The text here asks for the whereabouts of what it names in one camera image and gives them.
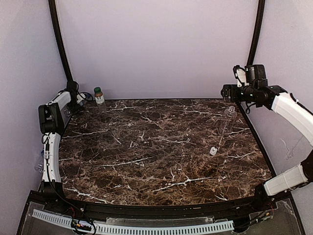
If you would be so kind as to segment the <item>clear bottle without label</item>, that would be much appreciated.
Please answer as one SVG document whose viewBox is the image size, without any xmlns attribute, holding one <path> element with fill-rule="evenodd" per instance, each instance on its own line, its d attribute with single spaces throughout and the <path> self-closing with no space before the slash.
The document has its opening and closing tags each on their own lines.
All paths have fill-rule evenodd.
<svg viewBox="0 0 313 235">
<path fill-rule="evenodd" d="M 225 109 L 218 132 L 221 136 L 229 136 L 232 133 L 234 123 L 237 118 L 237 112 L 234 106 Z"/>
</svg>

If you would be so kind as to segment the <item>white bottle cap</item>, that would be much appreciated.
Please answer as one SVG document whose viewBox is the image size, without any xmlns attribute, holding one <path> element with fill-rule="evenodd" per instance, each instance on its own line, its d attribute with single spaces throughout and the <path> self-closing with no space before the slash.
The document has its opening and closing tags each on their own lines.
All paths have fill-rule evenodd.
<svg viewBox="0 0 313 235">
<path fill-rule="evenodd" d="M 218 149 L 216 147 L 211 147 L 209 153 L 211 156 L 215 156 L 217 154 Z"/>
</svg>

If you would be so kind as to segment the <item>Pepsi bottle blue cap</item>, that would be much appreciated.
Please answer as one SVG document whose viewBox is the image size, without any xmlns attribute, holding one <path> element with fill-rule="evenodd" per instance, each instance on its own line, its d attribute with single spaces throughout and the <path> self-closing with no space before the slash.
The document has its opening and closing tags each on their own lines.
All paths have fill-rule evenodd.
<svg viewBox="0 0 313 235">
<path fill-rule="evenodd" d="M 83 107 L 87 101 L 89 101 L 88 97 L 84 93 L 78 93 L 77 103 L 80 105 L 80 107 Z"/>
</svg>

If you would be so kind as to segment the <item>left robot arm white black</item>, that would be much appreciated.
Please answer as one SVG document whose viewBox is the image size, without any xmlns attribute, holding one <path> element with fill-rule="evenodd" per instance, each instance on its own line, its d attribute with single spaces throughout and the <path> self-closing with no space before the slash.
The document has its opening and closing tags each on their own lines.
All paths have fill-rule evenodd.
<svg viewBox="0 0 313 235">
<path fill-rule="evenodd" d="M 40 191 L 49 197 L 64 197 L 59 172 L 59 144 L 73 110 L 79 106 L 77 92 L 78 84 L 68 81 L 64 90 L 38 107 L 44 163 Z"/>
</svg>

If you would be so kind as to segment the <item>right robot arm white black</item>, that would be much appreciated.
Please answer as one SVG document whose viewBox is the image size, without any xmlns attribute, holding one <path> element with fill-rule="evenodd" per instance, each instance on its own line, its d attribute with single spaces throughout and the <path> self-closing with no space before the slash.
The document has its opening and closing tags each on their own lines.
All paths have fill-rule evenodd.
<svg viewBox="0 0 313 235">
<path fill-rule="evenodd" d="M 287 120 L 312 144 L 313 114 L 285 89 L 278 85 L 268 85 L 263 65 L 248 65 L 244 68 L 236 65 L 233 73 L 237 79 L 235 85 L 224 85 L 221 95 L 225 101 L 253 104 L 257 108 L 266 107 Z M 313 155 L 300 164 L 286 170 L 264 183 L 254 191 L 253 207 L 261 208 L 275 196 L 313 181 Z"/>
</svg>

